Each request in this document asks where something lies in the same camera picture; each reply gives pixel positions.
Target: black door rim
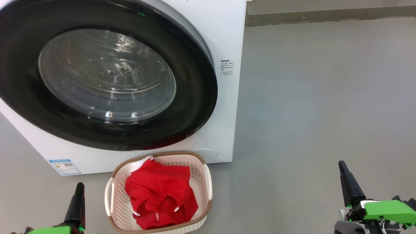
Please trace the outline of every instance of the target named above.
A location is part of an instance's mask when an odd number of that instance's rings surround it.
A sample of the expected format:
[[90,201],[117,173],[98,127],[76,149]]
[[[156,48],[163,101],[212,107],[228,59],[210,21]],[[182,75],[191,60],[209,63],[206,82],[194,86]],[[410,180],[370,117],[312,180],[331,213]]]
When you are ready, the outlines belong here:
[[[84,28],[130,36],[161,55],[176,78],[172,103],[151,119],[119,123],[88,118],[57,99],[40,77],[39,54],[55,36]],[[6,35],[0,37],[0,97],[64,140],[107,150],[160,148],[192,135],[214,110],[218,90],[209,56],[181,25],[146,3],[18,0],[0,10],[0,35]]]

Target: green plastic part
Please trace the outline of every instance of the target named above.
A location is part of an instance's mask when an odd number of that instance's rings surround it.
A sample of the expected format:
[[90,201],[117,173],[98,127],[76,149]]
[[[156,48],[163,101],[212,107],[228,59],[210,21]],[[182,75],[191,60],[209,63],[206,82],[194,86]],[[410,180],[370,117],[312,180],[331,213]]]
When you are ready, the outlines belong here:
[[71,234],[71,228],[69,226],[40,228],[29,234]]
[[364,219],[382,219],[396,221],[402,224],[416,224],[416,211],[401,201],[389,200],[365,204],[367,215]]

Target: sticker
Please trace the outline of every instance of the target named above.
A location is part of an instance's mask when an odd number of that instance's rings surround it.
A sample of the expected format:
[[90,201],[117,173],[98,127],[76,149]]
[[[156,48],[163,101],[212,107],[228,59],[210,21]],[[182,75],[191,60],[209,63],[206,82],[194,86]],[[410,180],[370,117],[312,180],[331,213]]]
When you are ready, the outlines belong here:
[[234,71],[234,63],[230,60],[221,60],[221,75],[231,75]]
[[61,175],[81,174],[78,168],[69,159],[49,160],[49,162],[59,173],[61,173]]

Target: red clothing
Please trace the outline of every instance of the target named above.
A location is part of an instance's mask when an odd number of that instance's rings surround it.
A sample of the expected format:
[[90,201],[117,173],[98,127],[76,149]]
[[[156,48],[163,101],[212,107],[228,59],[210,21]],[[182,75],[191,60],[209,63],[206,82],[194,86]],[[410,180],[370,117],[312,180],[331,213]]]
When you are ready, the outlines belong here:
[[147,160],[126,179],[133,215],[144,230],[185,223],[191,220],[198,204],[186,166],[165,166]]

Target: brown basket rim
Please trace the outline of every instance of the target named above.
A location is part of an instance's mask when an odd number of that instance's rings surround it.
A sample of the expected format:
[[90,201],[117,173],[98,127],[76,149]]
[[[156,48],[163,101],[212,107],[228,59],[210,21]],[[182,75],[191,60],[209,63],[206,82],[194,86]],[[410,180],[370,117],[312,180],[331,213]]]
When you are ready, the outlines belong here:
[[[111,178],[114,178],[115,175],[117,174],[117,172],[122,167],[124,167],[125,165],[127,165],[131,162],[139,161],[139,160],[144,159],[144,158],[146,158],[150,155],[152,155],[153,157],[162,157],[162,156],[181,155],[181,154],[188,154],[188,155],[194,156],[194,157],[198,158],[202,162],[202,164],[204,164],[204,165],[206,164],[205,160],[200,155],[198,155],[197,153],[191,152],[191,151],[170,151],[170,152],[162,152],[162,153],[156,153],[156,154],[148,154],[148,155],[144,155],[144,156],[141,156],[141,157],[135,157],[135,158],[124,161],[118,167],[116,167],[116,169],[111,174]],[[123,230],[123,229],[119,228],[114,223],[113,217],[111,217],[111,215],[108,216],[108,220],[109,220],[111,226],[116,231],[118,231],[122,234],[149,234],[149,233],[165,232],[165,231],[170,231],[170,230],[183,228],[183,227],[190,226],[190,225],[193,225],[193,224],[196,224],[196,223],[200,222],[201,220],[203,220],[208,215],[208,212],[211,209],[211,205],[212,205],[212,200],[210,199],[208,201],[208,205],[207,205],[207,208],[205,209],[204,213],[202,213],[202,215],[199,216],[195,220],[192,220],[192,221],[189,221],[189,222],[186,222],[186,223],[183,223],[183,224],[178,224],[178,225],[174,225],[174,226],[170,226],[170,227],[157,228],[157,229],[126,231],[126,230]]]

